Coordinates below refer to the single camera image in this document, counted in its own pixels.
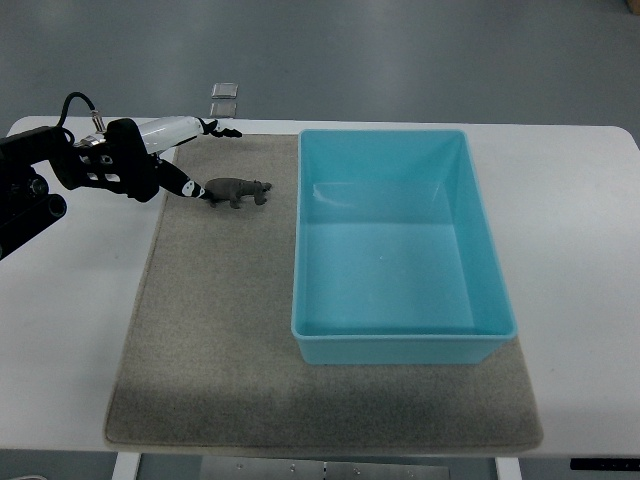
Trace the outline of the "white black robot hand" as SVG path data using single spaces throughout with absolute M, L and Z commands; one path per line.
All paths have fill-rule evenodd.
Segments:
M 110 145 L 121 149 L 125 164 L 134 169 L 133 185 L 143 189 L 145 201 L 161 188 L 181 197 L 213 198 L 207 188 L 161 158 L 166 150 L 205 135 L 240 138 L 242 133 L 217 120 L 207 122 L 193 116 L 163 117 L 143 124 L 123 118 L 109 122 L 104 133 Z

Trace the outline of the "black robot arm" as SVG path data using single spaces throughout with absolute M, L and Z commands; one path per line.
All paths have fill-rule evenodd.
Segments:
M 97 133 L 86 143 L 77 143 L 64 127 L 71 102 L 79 98 L 91 111 Z M 67 212 L 65 199 L 52 193 L 46 178 L 35 165 L 50 164 L 55 176 L 68 190 L 98 188 L 114 193 L 125 191 L 123 176 L 115 158 L 104 149 L 106 126 L 94 103 L 81 92 L 64 100 L 58 122 L 1 139 L 1 257 L 6 258 Z

